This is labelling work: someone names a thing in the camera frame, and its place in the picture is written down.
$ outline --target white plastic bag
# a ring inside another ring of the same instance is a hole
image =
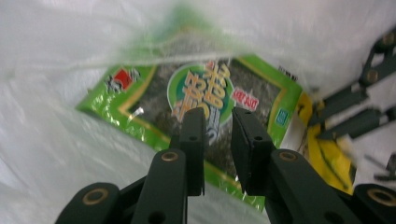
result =
[[[171,48],[175,39],[150,39],[180,4],[216,27],[186,35],[218,38],[205,48],[199,39],[178,49]],[[392,0],[2,1],[2,223],[53,223],[79,189],[99,181],[123,188],[147,174],[153,150],[74,109],[108,66],[255,52],[325,95],[359,76],[368,49],[396,22],[395,8]],[[218,48],[222,41],[241,44]],[[132,49],[152,54],[140,58]],[[189,199],[189,223],[267,221],[206,187],[205,197]]]

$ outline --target seaweed snack package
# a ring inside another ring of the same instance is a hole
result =
[[[179,134],[186,111],[205,111],[209,148],[205,180],[234,197],[263,209],[263,197],[241,192],[230,150],[232,109],[256,114],[279,147],[302,89],[256,56],[165,63],[117,65],[78,105],[155,150],[168,148]]]

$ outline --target yellow object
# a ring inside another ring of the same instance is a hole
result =
[[[297,113],[307,126],[312,116],[312,101],[303,93],[297,105]],[[319,140],[320,125],[307,128],[309,162],[322,179],[330,186],[352,194],[353,183],[349,176],[351,160],[343,153],[341,147],[333,140]]]

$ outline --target circular logo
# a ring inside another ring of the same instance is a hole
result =
[[[195,107],[205,111],[208,130],[219,129],[232,115],[233,83],[225,63],[187,64],[175,71],[168,83],[167,97],[172,116],[182,121]]]

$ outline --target red logo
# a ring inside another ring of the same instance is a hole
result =
[[[255,111],[257,105],[259,105],[259,99],[239,88],[235,88],[233,90],[232,97],[238,104],[243,105],[245,108],[249,109],[250,111]]]
[[[107,91],[114,91],[120,93],[121,91],[126,91],[130,86],[132,86],[140,78],[140,73],[136,69],[127,70],[121,68],[116,75],[109,77],[105,83],[107,86]]]

